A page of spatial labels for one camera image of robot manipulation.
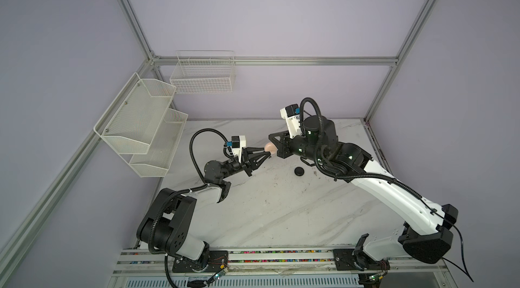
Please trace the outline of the black round earbud charging case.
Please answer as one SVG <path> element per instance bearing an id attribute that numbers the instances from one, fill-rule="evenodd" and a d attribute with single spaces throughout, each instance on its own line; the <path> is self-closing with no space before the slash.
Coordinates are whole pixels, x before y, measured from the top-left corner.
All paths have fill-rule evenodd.
<path id="1" fill-rule="evenodd" d="M 294 173 L 296 176 L 301 177 L 305 174 L 305 170 L 302 167 L 296 167 Z"/>

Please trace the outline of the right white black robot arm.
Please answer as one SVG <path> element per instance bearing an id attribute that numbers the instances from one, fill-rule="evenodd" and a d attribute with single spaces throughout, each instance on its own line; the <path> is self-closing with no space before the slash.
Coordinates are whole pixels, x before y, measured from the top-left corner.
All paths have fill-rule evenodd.
<path id="1" fill-rule="evenodd" d="M 429 201 L 393 177 L 372 155 L 353 143 L 338 139 L 333 121 L 311 116 L 298 127 L 269 135 L 280 158 L 297 155 L 325 176 L 342 180 L 370 193 L 394 211 L 404 224 L 393 235 L 372 239 L 364 234 L 352 252 L 354 267 L 366 270 L 387 258 L 410 256 L 435 264 L 452 247 L 458 210 Z"/>

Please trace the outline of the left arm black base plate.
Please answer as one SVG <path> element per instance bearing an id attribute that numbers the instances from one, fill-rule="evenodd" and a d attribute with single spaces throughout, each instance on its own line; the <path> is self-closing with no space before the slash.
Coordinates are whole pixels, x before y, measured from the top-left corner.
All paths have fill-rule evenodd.
<path id="1" fill-rule="evenodd" d="M 228 264 L 229 252 L 225 250 L 209 250 L 198 260 L 186 257 L 175 257 L 169 262 L 172 273 L 216 273 Z"/>

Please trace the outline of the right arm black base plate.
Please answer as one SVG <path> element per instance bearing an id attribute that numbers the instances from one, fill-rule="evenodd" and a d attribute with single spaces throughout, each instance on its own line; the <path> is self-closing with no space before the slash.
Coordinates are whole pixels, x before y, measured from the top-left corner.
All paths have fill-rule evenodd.
<path id="1" fill-rule="evenodd" d="M 374 261 L 354 248 L 334 249 L 333 260 L 337 270 L 386 271 L 390 268 L 387 260 Z"/>

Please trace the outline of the aluminium front rail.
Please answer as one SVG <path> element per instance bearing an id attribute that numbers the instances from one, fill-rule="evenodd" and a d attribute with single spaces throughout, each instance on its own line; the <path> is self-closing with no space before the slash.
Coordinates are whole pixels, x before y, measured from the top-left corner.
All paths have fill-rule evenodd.
<path id="1" fill-rule="evenodd" d="M 338 256 L 334 250 L 349 249 L 348 245 L 322 247 L 279 247 L 279 248 L 225 248 L 226 259 L 216 258 L 210 262 L 217 266 L 220 262 L 230 269 L 230 274 L 325 274 L 358 273 L 348 259 L 351 254 Z M 165 274 L 164 255 L 152 255 L 145 249 L 123 250 L 112 272 L 114 277 L 161 276 Z"/>

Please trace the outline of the lower white mesh shelf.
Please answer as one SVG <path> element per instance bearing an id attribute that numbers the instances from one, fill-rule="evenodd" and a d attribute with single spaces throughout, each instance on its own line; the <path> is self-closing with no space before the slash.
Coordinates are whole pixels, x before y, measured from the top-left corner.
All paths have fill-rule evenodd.
<path id="1" fill-rule="evenodd" d="M 170 170 L 188 114 L 167 109 L 146 155 L 134 155 L 129 166 L 141 178 L 162 178 Z"/>

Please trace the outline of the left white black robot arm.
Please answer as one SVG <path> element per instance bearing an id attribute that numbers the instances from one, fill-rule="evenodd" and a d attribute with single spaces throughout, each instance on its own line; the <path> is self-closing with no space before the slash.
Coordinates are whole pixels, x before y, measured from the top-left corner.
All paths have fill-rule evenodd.
<path id="1" fill-rule="evenodd" d="M 148 245 L 151 254 L 180 256 L 205 263 L 209 245 L 189 233 L 198 200 L 206 195 L 213 203 L 222 202 L 231 188 L 226 178 L 241 172 L 251 176 L 271 155 L 263 148 L 242 148 L 240 157 L 207 162 L 203 185 L 179 191 L 160 190 L 139 224 L 137 239 Z"/>

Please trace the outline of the upper white mesh shelf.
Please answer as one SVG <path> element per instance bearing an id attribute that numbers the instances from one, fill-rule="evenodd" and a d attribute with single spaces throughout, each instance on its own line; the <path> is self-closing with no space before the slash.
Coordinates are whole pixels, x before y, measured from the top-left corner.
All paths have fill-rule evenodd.
<path id="1" fill-rule="evenodd" d="M 145 155 L 175 92 L 170 83 L 134 73 L 93 131 L 119 155 Z"/>

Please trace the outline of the white mesh shelf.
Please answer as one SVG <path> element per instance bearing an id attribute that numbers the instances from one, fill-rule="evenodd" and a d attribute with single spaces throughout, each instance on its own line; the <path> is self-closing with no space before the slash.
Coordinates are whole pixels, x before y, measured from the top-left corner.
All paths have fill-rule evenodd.
<path id="1" fill-rule="evenodd" d="M 175 92 L 170 83 L 134 73 L 93 131 L 119 155 L 145 155 Z"/>
<path id="2" fill-rule="evenodd" d="M 146 155 L 134 155 L 129 166 L 141 178 L 162 178 L 170 170 L 188 114 L 167 109 Z"/>

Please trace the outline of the pink round charging case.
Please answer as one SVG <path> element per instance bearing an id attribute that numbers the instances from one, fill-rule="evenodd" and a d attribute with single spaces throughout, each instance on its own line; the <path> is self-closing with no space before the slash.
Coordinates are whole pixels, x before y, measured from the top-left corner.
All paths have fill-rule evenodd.
<path id="1" fill-rule="evenodd" d="M 278 152 L 278 148 L 274 143 L 268 143 L 265 145 L 264 151 L 269 152 L 271 155 L 276 155 Z"/>

